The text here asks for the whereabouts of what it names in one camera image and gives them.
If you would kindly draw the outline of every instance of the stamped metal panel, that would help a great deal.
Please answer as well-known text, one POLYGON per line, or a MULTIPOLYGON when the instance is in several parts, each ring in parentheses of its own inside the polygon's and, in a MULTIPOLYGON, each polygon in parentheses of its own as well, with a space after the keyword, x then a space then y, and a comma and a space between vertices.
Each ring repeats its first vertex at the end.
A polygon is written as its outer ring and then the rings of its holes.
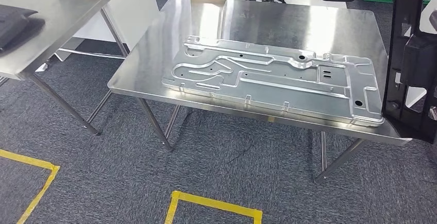
POLYGON ((378 126, 369 58, 189 36, 162 83, 174 90, 339 122, 378 126))

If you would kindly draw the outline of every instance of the sheet metal part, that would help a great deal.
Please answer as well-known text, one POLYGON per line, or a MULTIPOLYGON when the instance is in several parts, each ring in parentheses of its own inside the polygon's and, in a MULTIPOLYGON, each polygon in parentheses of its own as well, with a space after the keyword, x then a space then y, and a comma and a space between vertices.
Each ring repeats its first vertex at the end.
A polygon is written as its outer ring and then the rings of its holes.
POLYGON ((189 36, 162 83, 198 94, 344 123, 379 126, 369 58, 189 36))

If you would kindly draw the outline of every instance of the stainless steel table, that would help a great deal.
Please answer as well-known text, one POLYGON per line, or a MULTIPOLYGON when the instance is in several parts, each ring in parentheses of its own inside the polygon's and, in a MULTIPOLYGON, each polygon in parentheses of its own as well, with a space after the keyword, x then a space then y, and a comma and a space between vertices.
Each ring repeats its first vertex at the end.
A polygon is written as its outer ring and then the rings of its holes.
POLYGON ((189 35, 368 57, 374 63, 381 97, 384 94, 388 58, 370 11, 236 0, 169 0, 108 83, 114 93, 138 98, 168 149, 172 149, 167 138, 180 105, 322 131, 322 173, 316 182, 366 141, 403 145, 411 140, 401 138, 387 121, 379 127, 364 127, 170 90, 161 77, 172 69, 172 60, 189 35), (144 99, 177 105, 165 133, 144 99), (325 132, 357 138, 329 166, 325 132))
POLYGON ((0 53, 0 85, 5 82, 6 78, 29 79, 59 102, 92 134, 98 134, 98 131, 88 121, 85 121, 61 96, 35 75, 35 70, 98 12, 102 13, 120 50, 126 56, 127 53, 120 37, 104 9, 108 2, 109 0, 0 0, 0 4, 3 5, 38 11, 30 17, 30 23, 43 23, 41 28, 33 31, 31 37, 23 41, 16 49, 0 53))

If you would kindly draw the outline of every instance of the table leg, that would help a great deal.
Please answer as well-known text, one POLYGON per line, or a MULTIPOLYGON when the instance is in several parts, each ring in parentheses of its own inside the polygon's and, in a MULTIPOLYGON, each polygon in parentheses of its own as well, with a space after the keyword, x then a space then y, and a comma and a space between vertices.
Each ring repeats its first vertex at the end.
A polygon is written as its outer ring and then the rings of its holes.
MULTIPOLYGON (((117 45, 119 46, 120 51, 123 54, 123 57, 119 57, 122 59, 125 59, 128 55, 126 48, 123 45, 123 42, 121 40, 121 37, 117 33, 113 23, 108 17, 108 13, 104 8, 100 10, 100 13, 103 16, 103 20, 105 20, 106 25, 108 26, 109 30, 111 31, 112 36, 114 37, 117 45)), ((79 54, 86 54, 86 55, 92 55, 97 57, 114 57, 113 55, 106 55, 106 54, 90 54, 90 53, 79 53, 79 54)), ((109 97, 111 97, 111 90, 109 90, 106 95, 103 97, 103 99, 100 101, 100 103, 97 105, 97 107, 94 109, 94 111, 91 113, 90 117, 88 117, 87 122, 93 122, 94 118, 96 117, 97 113, 100 111, 100 109, 105 105, 106 101, 108 101, 109 97)))
POLYGON ((6 77, 0 77, 0 87, 5 84, 7 81, 9 80, 9 78, 6 77))
POLYGON ((162 132, 161 127, 159 126, 158 121, 156 120, 155 116, 153 115, 152 110, 150 109, 149 105, 146 103, 146 101, 143 98, 137 98, 138 103, 140 104, 143 111, 146 113, 147 118, 152 123, 153 129, 156 132, 156 135, 158 135, 159 139, 161 140, 162 144, 165 145, 165 147, 172 151, 173 147, 171 147, 169 141, 167 140, 167 137, 165 136, 164 132, 162 132))
POLYGON ((93 120, 96 117, 97 113, 100 111, 100 109, 106 103, 106 101, 108 101, 109 97, 111 97, 111 94, 112 94, 111 90, 108 90, 108 92, 105 94, 103 99, 97 105, 96 109, 94 109, 94 111, 91 113, 90 117, 87 119, 87 122, 89 122, 89 123, 93 122, 93 120))
POLYGON ((173 128, 173 125, 175 123, 179 109, 180 109, 180 105, 177 105, 175 107, 175 110, 173 111, 172 117, 170 118, 170 122, 169 122, 169 125, 167 126, 167 129, 165 129, 164 135, 165 135, 165 138, 167 138, 167 139, 169 138, 170 132, 172 131, 172 128, 173 128))
POLYGON ((321 134, 320 151, 322 158, 322 171, 325 171, 328 163, 326 162, 326 133, 324 131, 322 131, 321 134))
POLYGON ((322 180, 326 179, 338 167, 343 165, 347 160, 354 156, 354 154, 360 151, 366 143, 367 140, 364 139, 355 140, 352 145, 350 145, 331 165, 326 167, 326 169, 315 178, 314 182, 320 183, 322 180))
POLYGON ((39 78, 35 74, 29 74, 27 76, 28 79, 33 81, 37 86, 39 86, 42 90, 44 90, 47 94, 49 94, 53 99, 55 99, 64 109, 66 109, 73 117, 75 117, 83 126, 85 126, 93 135, 99 135, 100 133, 90 125, 87 121, 85 121, 76 110, 73 109, 58 93, 55 92, 52 88, 50 88, 47 83, 45 83, 41 78, 39 78))

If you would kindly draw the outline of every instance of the yellow floor tape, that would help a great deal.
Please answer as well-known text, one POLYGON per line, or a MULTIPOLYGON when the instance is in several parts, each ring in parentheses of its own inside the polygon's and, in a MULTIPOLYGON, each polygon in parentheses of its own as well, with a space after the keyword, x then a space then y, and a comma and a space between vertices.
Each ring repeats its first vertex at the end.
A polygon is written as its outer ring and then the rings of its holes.
POLYGON ((164 224, 172 224, 173 218, 176 213, 176 208, 178 204, 178 200, 183 200, 187 202, 192 202, 196 204, 200 204, 203 206, 208 206, 224 211, 230 211, 233 213, 237 213, 240 215, 245 215, 252 217, 254 219, 254 224, 261 224, 262 219, 262 211, 261 210, 255 210, 255 209, 249 209, 246 207, 241 207, 232 203, 227 202, 221 202, 210 198, 200 197, 191 195, 188 193, 183 193, 180 191, 173 191, 172 193, 172 202, 170 203, 169 211, 167 212, 167 217, 165 218, 164 224))
POLYGON ((6 159, 26 163, 32 166, 38 166, 45 169, 49 169, 52 171, 50 175, 47 178, 47 181, 45 182, 44 186, 42 187, 41 191, 37 194, 37 196, 30 202, 29 206, 27 207, 26 211, 22 214, 20 219, 17 221, 18 224, 24 223, 29 215, 32 213, 35 206, 38 204, 38 202, 41 200, 41 197, 44 195, 47 188, 50 186, 52 181, 55 179, 56 174, 58 173, 59 166, 55 166, 50 162, 47 161, 41 161, 38 159, 34 159, 27 156, 22 156, 16 153, 11 153, 5 150, 0 149, 0 157, 4 157, 6 159))

